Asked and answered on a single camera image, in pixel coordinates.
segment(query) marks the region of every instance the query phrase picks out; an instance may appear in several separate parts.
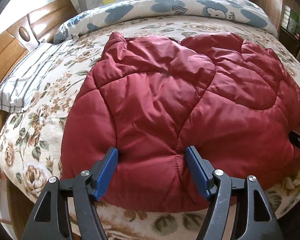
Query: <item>headboard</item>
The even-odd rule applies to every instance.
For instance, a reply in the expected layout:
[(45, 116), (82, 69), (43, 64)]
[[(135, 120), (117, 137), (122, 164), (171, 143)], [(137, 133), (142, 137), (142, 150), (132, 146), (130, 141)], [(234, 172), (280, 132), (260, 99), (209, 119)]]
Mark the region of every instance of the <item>headboard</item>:
[[(66, 20), (77, 15), (70, 0), (55, 0), (28, 13), (0, 34), (0, 83), (12, 68), (39, 45), (53, 41), (54, 31)], [(0, 131), (8, 113), (0, 110)]]

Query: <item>wooden bed frame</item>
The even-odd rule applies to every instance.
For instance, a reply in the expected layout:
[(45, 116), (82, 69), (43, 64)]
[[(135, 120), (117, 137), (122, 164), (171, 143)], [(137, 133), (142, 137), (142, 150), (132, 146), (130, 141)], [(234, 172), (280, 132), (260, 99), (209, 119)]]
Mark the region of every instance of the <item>wooden bed frame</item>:
[[(39, 42), (53, 42), (59, 26), (77, 15), (70, 0), (55, 0), (15, 22), (0, 34), (0, 82), (13, 67)], [(0, 131), (8, 113), (0, 111)], [(7, 181), (8, 206), (17, 240), (21, 240), (26, 222), (34, 206), (11, 181)]]

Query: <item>red quilted jacket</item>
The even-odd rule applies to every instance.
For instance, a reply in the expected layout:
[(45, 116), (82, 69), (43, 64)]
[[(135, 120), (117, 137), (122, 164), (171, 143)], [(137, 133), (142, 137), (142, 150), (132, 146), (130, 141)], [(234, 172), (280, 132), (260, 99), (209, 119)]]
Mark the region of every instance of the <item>red quilted jacket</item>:
[(69, 113), (62, 178), (119, 150), (103, 201), (151, 212), (207, 208), (184, 150), (264, 189), (300, 170), (300, 88), (272, 49), (234, 33), (181, 42), (112, 33)]

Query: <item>silver screw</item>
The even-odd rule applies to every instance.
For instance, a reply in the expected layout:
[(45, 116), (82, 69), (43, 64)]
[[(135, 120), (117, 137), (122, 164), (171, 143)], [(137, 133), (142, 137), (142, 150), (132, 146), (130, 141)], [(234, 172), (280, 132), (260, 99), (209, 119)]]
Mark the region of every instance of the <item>silver screw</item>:
[(217, 176), (222, 176), (223, 175), (223, 170), (215, 170), (214, 174), (216, 174)]
[(49, 179), (49, 182), (50, 183), (54, 183), (54, 182), (56, 182), (57, 181), (57, 178), (56, 177), (51, 177), (50, 179)]
[(253, 175), (249, 175), (248, 176), (248, 179), (251, 181), (251, 182), (255, 182), (257, 180), (257, 178)]
[(87, 177), (87, 176), (89, 176), (89, 174), (90, 174), (90, 171), (87, 171), (87, 170), (81, 171), (81, 176), (82, 177)]

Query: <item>mattress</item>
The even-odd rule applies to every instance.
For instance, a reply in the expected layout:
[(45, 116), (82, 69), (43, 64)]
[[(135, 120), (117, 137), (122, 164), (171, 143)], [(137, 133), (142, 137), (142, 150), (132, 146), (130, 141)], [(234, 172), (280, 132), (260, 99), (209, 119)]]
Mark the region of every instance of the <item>mattress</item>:
[[(85, 76), (100, 58), (110, 34), (116, 31), (125, 37), (161, 35), (179, 41), (201, 33), (237, 33), (262, 47), (272, 48), (300, 87), (299, 62), (274, 36), (245, 24), (197, 16), (160, 16), (117, 23), (87, 33), (60, 55), (30, 107), (23, 113), (11, 114), (0, 134), (0, 168), (33, 202), (49, 177), (61, 175), (60, 147), (68, 113)], [(300, 200), (300, 171), (266, 194), (277, 218), (282, 217)], [(149, 213), (102, 202), (96, 203), (96, 207), (109, 239), (181, 239), (180, 236), (195, 239), (207, 211)], [(72, 199), (69, 210), (73, 231), (79, 234)], [(234, 212), (232, 206), (230, 217)]]

